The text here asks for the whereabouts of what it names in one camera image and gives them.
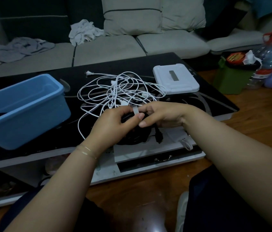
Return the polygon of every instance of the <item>blue plastic container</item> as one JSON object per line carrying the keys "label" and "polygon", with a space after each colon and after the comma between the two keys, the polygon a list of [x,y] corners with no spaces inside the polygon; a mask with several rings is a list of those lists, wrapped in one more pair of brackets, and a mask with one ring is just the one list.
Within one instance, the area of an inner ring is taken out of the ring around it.
{"label": "blue plastic container", "polygon": [[0,90],[0,147],[14,150],[70,117],[64,87],[42,74]]}

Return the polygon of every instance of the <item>white plastic lid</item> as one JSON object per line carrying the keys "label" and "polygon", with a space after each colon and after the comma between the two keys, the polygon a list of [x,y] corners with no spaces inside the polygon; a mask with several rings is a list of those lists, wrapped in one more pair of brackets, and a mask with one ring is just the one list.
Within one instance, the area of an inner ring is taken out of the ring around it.
{"label": "white plastic lid", "polygon": [[191,93],[199,90],[199,84],[181,63],[155,66],[153,74],[157,84],[166,88],[167,94]]}

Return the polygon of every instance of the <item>dark blue pants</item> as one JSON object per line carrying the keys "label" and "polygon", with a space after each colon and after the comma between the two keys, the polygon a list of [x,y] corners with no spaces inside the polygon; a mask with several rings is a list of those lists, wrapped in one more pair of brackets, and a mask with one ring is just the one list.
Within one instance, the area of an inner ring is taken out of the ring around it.
{"label": "dark blue pants", "polygon": [[[2,232],[21,212],[41,187],[26,193],[4,215]],[[74,231],[109,231],[104,212],[95,203],[84,199]],[[184,221],[184,232],[190,231],[272,231],[261,218],[228,184],[214,165],[194,176],[189,184],[189,199]]]}

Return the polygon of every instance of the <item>drawer handle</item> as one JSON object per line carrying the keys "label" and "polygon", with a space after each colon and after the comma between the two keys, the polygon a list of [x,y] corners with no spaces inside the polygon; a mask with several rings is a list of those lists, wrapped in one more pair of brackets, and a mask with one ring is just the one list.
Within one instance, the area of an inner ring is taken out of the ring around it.
{"label": "drawer handle", "polygon": [[168,157],[168,159],[165,159],[165,160],[159,160],[158,158],[155,158],[154,161],[157,161],[157,162],[164,162],[164,161],[169,160],[171,157],[172,157],[172,155],[170,155],[170,156]]}

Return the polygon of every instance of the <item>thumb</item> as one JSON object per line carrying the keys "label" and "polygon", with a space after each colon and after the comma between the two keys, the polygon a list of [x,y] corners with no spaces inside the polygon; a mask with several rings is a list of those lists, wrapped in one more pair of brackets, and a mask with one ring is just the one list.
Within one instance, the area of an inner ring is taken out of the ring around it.
{"label": "thumb", "polygon": [[144,113],[138,113],[134,115],[132,118],[125,121],[122,125],[126,132],[129,132],[133,128],[135,128],[144,117],[145,117]]}
{"label": "thumb", "polygon": [[139,127],[144,128],[155,124],[157,121],[160,121],[164,118],[164,114],[162,112],[154,112],[149,115],[143,121],[139,123]]}

